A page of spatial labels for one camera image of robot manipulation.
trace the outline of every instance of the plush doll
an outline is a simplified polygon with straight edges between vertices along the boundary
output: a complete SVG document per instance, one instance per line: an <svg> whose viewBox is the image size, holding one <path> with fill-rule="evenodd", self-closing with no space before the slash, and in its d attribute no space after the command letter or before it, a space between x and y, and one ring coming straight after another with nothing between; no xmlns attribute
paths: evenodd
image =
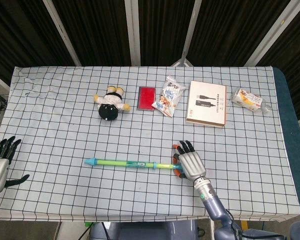
<svg viewBox="0 0 300 240"><path fill-rule="evenodd" d="M114 120L118 117L118 111L130 111L129 104L122 103L124 90L121 87L108 86L104 97L94 95L94 102L98 103L99 115L105 120Z"/></svg>

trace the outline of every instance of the floor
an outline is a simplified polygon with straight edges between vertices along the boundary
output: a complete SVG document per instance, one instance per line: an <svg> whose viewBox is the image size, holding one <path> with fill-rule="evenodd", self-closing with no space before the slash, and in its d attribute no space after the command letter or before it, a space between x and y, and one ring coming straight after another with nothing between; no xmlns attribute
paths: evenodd
<svg viewBox="0 0 300 240"><path fill-rule="evenodd" d="M0 86L0 95L8 98L9 92ZM4 112L0 115L0 124ZM300 221L300 216L284 222L276 221L249 221L248 227L252 229L264 229L265 231L289 236L289 227L292 223ZM205 230L205 235L200 240L210 240L211 230L208 219L198 221L198 226ZM34 222L34 221L0 221L0 240L76 240L85 231L83 222Z"/></svg>

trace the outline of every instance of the product box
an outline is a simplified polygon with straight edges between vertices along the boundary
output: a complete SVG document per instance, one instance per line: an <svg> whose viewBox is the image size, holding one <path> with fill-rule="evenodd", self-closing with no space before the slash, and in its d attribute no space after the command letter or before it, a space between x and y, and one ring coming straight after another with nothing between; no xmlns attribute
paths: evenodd
<svg viewBox="0 0 300 240"><path fill-rule="evenodd" d="M186 121L222 128L226 124L226 100L226 86L191 81Z"/></svg>

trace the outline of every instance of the table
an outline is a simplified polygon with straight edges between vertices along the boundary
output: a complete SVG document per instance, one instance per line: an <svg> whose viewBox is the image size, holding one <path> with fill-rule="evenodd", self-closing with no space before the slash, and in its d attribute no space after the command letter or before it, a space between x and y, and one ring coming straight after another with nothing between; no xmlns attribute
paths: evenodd
<svg viewBox="0 0 300 240"><path fill-rule="evenodd" d="M185 122L184 92L173 118L137 110L139 86L161 91L166 76L189 86L227 86L227 123ZM99 117L93 95L108 85L126 92L129 113ZM229 100L237 87L261 95L267 115ZM8 178L30 178L0 193L0 220L167 221L206 218L193 188L167 169L88 166L86 158L170 163L172 145L189 140L207 177L237 219L283 221L300 214L278 112L272 67L16 67L0 140L22 144Z"/></svg>

